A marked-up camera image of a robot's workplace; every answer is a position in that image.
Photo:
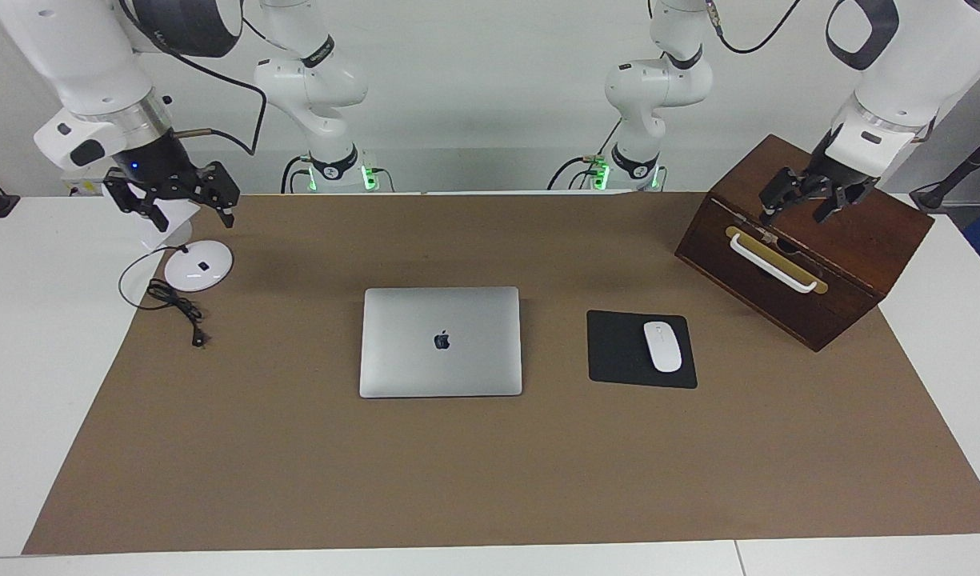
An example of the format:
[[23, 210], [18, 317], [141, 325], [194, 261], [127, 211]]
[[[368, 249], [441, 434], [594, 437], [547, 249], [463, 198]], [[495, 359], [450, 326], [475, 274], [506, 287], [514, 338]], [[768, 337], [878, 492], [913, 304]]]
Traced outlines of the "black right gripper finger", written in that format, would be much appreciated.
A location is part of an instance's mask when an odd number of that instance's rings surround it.
[[197, 168], [194, 174], [197, 179], [194, 201], [214, 210], [227, 229], [234, 227], [234, 208], [237, 207], [241, 191], [229, 171], [220, 162], [211, 162]]
[[169, 229], [169, 220], [162, 209], [156, 205], [157, 195], [146, 192], [137, 183], [128, 179], [123, 172], [106, 172], [103, 189], [123, 213], [135, 213], [149, 220], [159, 232]]

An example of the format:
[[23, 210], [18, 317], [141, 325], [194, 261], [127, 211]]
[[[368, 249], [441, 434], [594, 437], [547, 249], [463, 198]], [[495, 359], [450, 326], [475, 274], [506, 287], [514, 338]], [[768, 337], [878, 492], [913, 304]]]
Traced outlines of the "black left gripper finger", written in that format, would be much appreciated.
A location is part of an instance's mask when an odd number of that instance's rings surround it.
[[815, 209], [813, 219], [817, 223], [824, 223], [834, 213], [848, 206], [859, 204], [872, 190], [876, 189], [877, 184], [878, 178], [866, 178], [862, 182], [853, 183], [853, 185], [831, 182], [826, 200]]
[[806, 201], [802, 192], [804, 179], [789, 167], [779, 169], [774, 177], [758, 194], [762, 204], [760, 220], [763, 225], [771, 225], [779, 213], [791, 206]]

